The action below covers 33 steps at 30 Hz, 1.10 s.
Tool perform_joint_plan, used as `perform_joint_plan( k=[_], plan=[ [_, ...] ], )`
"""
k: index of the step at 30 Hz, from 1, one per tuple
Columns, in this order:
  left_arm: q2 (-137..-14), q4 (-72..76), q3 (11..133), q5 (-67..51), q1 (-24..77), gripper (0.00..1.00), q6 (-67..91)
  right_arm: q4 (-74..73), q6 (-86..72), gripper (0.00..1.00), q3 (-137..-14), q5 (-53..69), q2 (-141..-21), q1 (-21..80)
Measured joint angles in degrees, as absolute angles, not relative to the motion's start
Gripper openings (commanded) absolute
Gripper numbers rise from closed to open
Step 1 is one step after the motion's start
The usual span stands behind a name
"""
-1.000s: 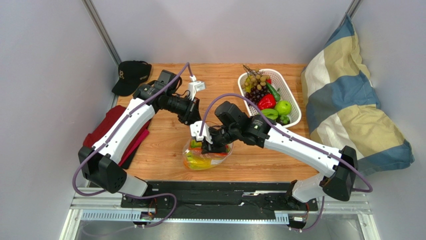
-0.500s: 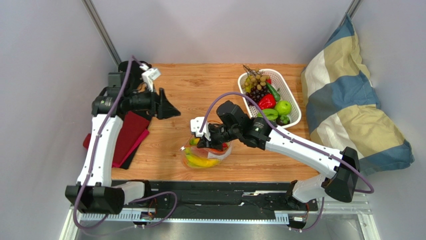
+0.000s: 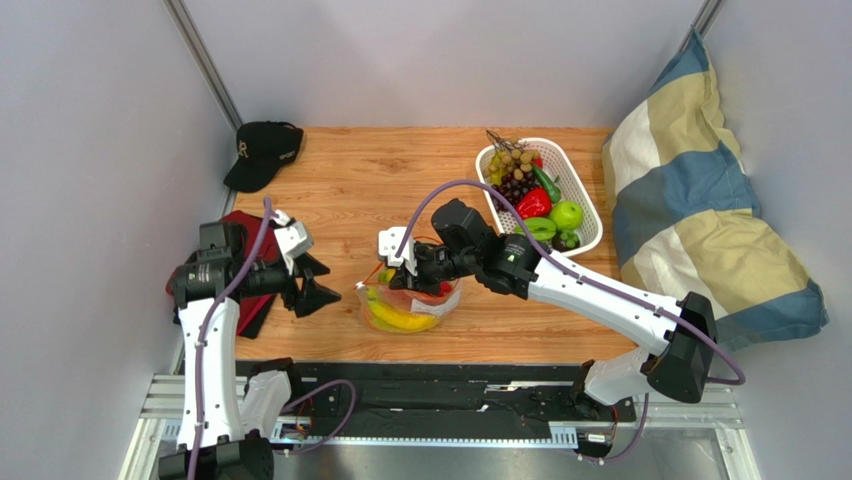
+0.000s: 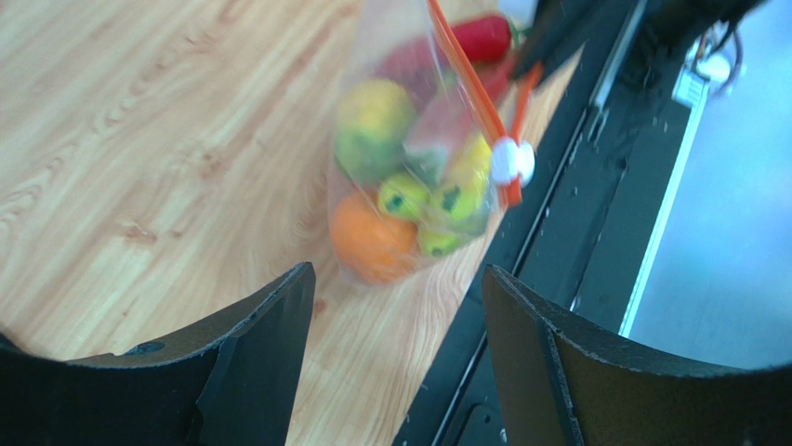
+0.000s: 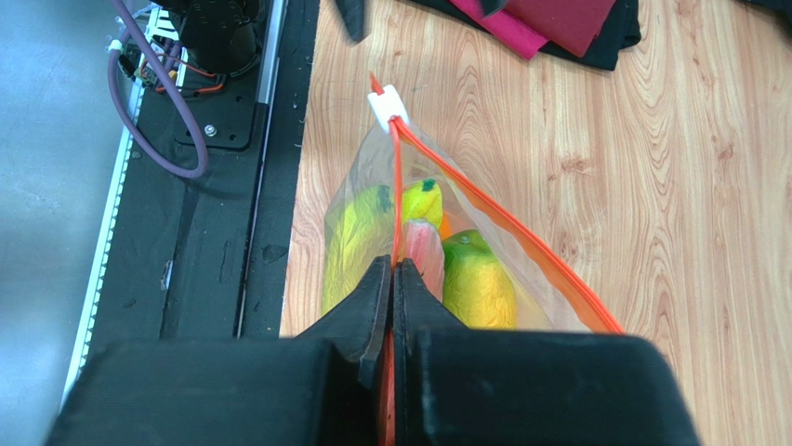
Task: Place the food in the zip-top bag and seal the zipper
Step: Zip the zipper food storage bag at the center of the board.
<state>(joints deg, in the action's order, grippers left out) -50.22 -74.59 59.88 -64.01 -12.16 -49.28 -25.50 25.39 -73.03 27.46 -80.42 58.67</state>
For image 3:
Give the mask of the long red chili pepper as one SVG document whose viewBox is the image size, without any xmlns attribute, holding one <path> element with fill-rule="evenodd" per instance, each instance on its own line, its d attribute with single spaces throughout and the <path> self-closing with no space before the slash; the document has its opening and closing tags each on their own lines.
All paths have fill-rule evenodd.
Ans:
<svg viewBox="0 0 852 480">
<path fill-rule="evenodd" d="M 437 298 L 447 298 L 451 296 L 455 291 L 455 285 L 452 282 L 441 282 L 439 285 L 439 291 L 437 294 Z"/>
</svg>

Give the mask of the clear orange zip top bag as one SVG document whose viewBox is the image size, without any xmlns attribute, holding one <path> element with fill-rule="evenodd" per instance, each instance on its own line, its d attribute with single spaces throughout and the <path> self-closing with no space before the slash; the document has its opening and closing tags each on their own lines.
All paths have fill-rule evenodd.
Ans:
<svg viewBox="0 0 852 480">
<path fill-rule="evenodd" d="M 455 291 L 451 296 L 437 298 L 412 291 L 392 290 L 388 287 L 388 284 L 379 283 L 378 275 L 386 268 L 389 267 L 380 263 L 364 281 L 358 282 L 354 287 L 354 293 L 360 301 L 360 316 L 367 325 L 375 330 L 379 329 L 374 328 L 365 321 L 363 312 L 366 306 L 365 291 L 368 286 L 376 287 L 379 290 L 379 298 L 393 308 L 422 315 L 432 315 L 438 317 L 440 322 L 452 313 L 460 303 L 462 297 L 462 283 L 460 280 L 450 281 L 455 285 Z"/>
</svg>

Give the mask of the yellow banana bunch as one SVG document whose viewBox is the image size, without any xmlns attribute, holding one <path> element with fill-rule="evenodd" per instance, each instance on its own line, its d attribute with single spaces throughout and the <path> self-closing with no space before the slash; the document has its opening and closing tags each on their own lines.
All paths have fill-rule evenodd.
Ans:
<svg viewBox="0 0 852 480">
<path fill-rule="evenodd" d="M 379 298 L 379 290 L 368 286 L 365 291 L 366 306 L 364 318 L 374 328 L 395 333 L 415 333 L 435 327 L 440 319 L 432 315 L 422 315 L 401 311 L 388 305 Z"/>
</svg>

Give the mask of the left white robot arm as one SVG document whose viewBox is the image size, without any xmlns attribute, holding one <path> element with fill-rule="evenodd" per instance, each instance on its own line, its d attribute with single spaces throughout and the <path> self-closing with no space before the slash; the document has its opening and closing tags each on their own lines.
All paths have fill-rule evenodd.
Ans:
<svg viewBox="0 0 852 480">
<path fill-rule="evenodd" d="M 183 331 L 185 384 L 177 447 L 160 459 L 161 479 L 274 476 L 271 434 L 296 373 L 289 358 L 263 362 L 237 395 L 240 303 L 280 295 L 288 310 L 304 317 L 341 299 L 316 281 L 330 270 L 310 255 L 307 227 L 282 212 L 275 223 L 262 222 L 254 242 L 239 223 L 201 225 L 194 257 L 169 281 Z"/>
</svg>

